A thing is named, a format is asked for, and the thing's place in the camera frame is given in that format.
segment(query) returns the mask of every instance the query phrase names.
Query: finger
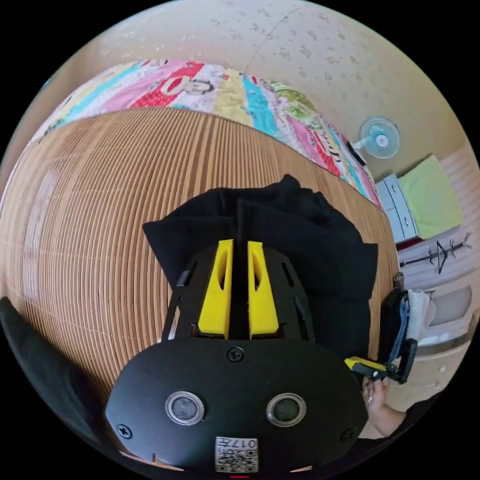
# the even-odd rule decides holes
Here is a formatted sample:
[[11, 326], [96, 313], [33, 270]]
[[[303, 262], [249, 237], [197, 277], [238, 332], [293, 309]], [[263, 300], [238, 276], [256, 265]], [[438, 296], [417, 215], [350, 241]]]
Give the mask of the finger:
[[384, 391], [384, 384], [382, 383], [381, 380], [375, 380], [373, 382], [373, 391], [376, 394], [381, 394]]

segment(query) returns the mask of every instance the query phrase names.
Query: qr code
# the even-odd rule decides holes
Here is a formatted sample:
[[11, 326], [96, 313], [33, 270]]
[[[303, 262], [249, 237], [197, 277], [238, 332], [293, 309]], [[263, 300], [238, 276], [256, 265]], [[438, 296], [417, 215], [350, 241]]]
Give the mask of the qr code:
[[258, 472], [257, 439], [218, 436], [215, 440], [215, 469], [226, 473]]

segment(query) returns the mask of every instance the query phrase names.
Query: white cabinet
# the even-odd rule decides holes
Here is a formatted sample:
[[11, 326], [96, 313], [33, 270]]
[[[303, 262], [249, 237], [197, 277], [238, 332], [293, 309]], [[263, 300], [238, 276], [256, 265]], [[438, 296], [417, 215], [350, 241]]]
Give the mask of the white cabinet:
[[397, 176], [392, 173], [376, 184], [381, 204], [390, 222], [396, 244], [418, 237], [415, 220], [410, 213], [407, 200]]

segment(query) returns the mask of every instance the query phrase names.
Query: patchwork blanket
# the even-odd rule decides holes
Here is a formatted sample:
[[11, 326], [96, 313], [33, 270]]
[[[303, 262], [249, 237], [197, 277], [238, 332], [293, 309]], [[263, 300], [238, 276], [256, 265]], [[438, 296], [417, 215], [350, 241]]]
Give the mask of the patchwork blanket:
[[195, 110], [253, 127], [342, 178], [382, 208], [368, 168], [308, 98], [288, 85], [213, 63], [143, 60], [109, 68], [69, 95], [30, 143], [74, 120], [142, 107]]

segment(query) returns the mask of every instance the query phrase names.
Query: cabinet drawer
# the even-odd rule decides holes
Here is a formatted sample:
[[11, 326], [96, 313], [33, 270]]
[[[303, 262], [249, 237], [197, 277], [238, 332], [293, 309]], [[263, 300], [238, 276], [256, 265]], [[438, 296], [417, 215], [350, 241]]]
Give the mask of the cabinet drawer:
[[404, 194], [402, 193], [402, 189], [400, 188], [397, 176], [394, 173], [384, 178], [383, 181], [385, 182], [385, 185], [390, 192], [393, 203], [397, 204], [397, 202], [405, 201]]
[[402, 223], [400, 222], [399, 214], [396, 209], [389, 210], [386, 212], [388, 221], [390, 222], [390, 228], [393, 233], [393, 240], [396, 244], [405, 241], [404, 229], [402, 228]]
[[405, 201], [402, 201], [399, 204], [396, 203], [395, 208], [398, 213], [398, 217], [400, 218], [401, 228], [403, 230], [403, 234], [405, 235], [405, 240], [416, 237], [417, 232], [415, 231], [414, 221], [412, 220], [410, 210]]
[[387, 184], [385, 183], [385, 181], [379, 181], [376, 184], [376, 189], [378, 191], [378, 196], [380, 197], [380, 202], [383, 209], [385, 211], [394, 209], [395, 204], [392, 200], [392, 196], [390, 195], [389, 189], [387, 188]]

